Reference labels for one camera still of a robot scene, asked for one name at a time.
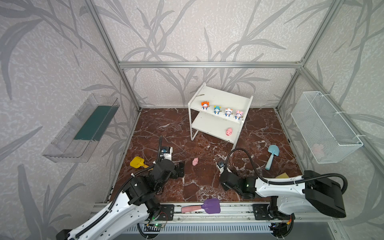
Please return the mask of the blue green Doraemon figure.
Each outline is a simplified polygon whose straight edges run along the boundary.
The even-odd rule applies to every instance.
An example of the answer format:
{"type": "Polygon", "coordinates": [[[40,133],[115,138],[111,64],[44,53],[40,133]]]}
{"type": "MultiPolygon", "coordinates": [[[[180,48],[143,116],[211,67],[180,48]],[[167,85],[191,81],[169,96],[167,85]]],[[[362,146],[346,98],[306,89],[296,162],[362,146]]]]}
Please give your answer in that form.
{"type": "Polygon", "coordinates": [[[214,114],[219,115],[221,112],[221,107],[220,106],[214,106],[214,114]]]}

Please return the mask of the orange hooded Doraemon figure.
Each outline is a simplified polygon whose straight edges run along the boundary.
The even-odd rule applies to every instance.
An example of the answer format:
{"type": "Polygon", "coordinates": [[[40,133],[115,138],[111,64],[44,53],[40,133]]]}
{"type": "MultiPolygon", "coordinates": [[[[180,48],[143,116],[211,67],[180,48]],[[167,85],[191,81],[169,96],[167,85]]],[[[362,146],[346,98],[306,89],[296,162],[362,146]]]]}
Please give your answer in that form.
{"type": "Polygon", "coordinates": [[[201,102],[201,106],[202,106],[202,109],[206,111],[209,108],[210,103],[208,101],[204,101],[204,102],[201,102]]]}

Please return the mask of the pink hooded Doraemon figure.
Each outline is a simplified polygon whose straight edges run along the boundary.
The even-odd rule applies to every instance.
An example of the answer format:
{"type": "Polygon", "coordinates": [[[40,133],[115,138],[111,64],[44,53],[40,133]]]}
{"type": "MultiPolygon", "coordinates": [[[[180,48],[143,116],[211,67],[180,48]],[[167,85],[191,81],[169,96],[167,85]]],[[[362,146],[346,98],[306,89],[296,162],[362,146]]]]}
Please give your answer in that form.
{"type": "Polygon", "coordinates": [[[243,118],[244,112],[237,110],[235,113],[235,119],[240,121],[243,118]]]}

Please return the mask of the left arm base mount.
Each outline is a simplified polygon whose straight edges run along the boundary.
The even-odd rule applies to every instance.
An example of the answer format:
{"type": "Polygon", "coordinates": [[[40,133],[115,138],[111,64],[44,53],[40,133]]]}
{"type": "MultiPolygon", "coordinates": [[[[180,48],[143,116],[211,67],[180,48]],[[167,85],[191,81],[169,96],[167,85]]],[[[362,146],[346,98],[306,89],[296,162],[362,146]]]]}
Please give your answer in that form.
{"type": "Polygon", "coordinates": [[[151,221],[172,221],[175,213],[175,205],[161,204],[158,210],[150,214],[151,221]]]}

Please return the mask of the white hooded Doraemon figure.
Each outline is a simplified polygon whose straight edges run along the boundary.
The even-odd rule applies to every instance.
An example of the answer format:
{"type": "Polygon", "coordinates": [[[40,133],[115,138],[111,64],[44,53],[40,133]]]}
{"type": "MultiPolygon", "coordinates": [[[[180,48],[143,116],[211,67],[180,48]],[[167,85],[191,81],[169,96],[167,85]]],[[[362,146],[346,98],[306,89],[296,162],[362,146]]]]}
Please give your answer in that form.
{"type": "Polygon", "coordinates": [[[230,108],[225,109],[225,117],[229,118],[233,113],[233,110],[230,108]]]}

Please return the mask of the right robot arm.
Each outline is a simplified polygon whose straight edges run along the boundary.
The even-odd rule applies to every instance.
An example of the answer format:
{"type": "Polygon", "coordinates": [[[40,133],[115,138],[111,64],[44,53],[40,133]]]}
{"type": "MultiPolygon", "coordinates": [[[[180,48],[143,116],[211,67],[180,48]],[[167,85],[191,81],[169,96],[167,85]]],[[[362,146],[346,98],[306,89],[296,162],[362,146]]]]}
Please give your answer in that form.
{"type": "Polygon", "coordinates": [[[270,198],[268,211],[274,219],[311,211],[338,219],[347,215],[343,195],[348,180],[341,174],[305,171],[301,176],[287,179],[268,179],[259,173],[241,178],[230,171],[228,163],[226,159],[219,166],[224,190],[233,190],[243,199],[270,198]]]}

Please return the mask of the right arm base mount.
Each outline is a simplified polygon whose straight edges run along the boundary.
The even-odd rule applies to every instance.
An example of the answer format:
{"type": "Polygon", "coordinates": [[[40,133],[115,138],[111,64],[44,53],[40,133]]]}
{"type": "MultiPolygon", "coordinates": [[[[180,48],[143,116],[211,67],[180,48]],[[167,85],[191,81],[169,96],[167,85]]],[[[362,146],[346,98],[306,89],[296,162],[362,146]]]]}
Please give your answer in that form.
{"type": "Polygon", "coordinates": [[[252,210],[257,221],[289,221],[295,220],[295,214],[286,215],[277,210],[270,210],[270,205],[267,203],[252,204],[252,210]]]}

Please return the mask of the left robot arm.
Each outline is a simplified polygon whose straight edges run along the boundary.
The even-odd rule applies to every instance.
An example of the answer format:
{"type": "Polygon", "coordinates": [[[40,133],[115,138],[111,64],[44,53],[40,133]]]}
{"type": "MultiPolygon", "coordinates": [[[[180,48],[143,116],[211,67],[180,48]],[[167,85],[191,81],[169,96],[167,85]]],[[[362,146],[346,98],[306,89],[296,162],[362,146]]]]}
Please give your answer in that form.
{"type": "Polygon", "coordinates": [[[112,240],[132,226],[157,218],[161,204],[156,198],[169,179],[184,171],[172,161],[172,147],[159,145],[153,165],[133,174],[114,199],[91,219],[73,230],[62,230],[57,240],[112,240]]]}

